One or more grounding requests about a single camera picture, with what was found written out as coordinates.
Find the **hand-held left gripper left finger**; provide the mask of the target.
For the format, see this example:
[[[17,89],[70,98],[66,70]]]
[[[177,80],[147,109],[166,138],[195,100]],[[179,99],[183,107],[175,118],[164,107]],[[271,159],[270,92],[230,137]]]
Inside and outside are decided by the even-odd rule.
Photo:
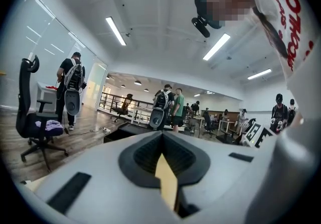
[[[92,147],[49,174],[36,192],[19,184],[19,193],[48,223],[181,223],[159,189],[136,186],[118,166],[121,151],[148,136],[140,134]],[[69,210],[61,214],[47,201],[78,172],[91,175],[91,179]]]

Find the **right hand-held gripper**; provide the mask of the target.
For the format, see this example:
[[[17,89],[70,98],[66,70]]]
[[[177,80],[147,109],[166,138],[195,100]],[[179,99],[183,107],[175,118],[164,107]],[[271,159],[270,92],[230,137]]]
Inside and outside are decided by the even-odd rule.
[[[242,138],[242,145],[251,148],[260,148],[266,137],[275,136],[276,134],[264,126],[254,123],[249,131]]]

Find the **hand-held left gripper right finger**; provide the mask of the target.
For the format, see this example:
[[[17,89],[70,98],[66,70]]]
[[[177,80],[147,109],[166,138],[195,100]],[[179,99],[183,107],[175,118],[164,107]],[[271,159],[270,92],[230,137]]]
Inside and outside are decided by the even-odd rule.
[[[269,223],[262,188],[272,159],[272,137],[259,149],[163,132],[188,153],[177,176],[177,204],[187,214],[164,213],[165,223]]]

